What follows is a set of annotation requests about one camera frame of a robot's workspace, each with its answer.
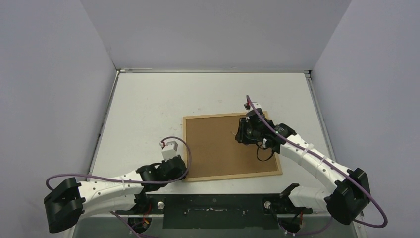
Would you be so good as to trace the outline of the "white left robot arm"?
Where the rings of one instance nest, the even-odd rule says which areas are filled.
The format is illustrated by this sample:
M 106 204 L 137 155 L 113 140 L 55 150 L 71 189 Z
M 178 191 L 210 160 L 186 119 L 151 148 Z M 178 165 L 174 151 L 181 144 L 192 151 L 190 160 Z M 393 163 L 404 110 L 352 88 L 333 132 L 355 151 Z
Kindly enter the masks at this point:
M 189 167 L 177 155 L 114 178 L 77 181 L 77 174 L 65 174 L 66 179 L 44 198 L 49 232 L 60 233 L 82 218 L 101 213 L 148 211 L 152 205 L 146 194 L 184 179 Z

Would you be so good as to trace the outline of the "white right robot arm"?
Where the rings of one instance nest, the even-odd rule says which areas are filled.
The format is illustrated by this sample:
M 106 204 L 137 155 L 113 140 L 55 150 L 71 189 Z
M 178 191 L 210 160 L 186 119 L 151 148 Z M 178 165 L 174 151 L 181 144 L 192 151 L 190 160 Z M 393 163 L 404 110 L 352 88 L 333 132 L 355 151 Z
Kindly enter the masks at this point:
M 283 123 L 274 125 L 266 117 L 248 112 L 239 119 L 235 140 L 291 159 L 324 185 L 324 189 L 292 188 L 280 198 L 281 209 L 287 213 L 300 207 L 312 208 L 327 211 L 336 221 L 348 225 L 370 203 L 369 180 L 362 169 L 351 170 L 329 159 Z

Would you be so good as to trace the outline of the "wooden picture frame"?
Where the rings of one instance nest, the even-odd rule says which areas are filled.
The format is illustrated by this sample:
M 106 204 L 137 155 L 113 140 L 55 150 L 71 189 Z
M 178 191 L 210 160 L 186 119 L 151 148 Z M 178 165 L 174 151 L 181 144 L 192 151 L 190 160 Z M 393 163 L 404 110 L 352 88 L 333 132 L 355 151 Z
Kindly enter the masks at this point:
M 283 173 L 280 157 L 256 145 L 239 144 L 230 132 L 237 132 L 244 113 L 183 117 L 183 138 L 192 155 L 187 182 L 277 176 Z

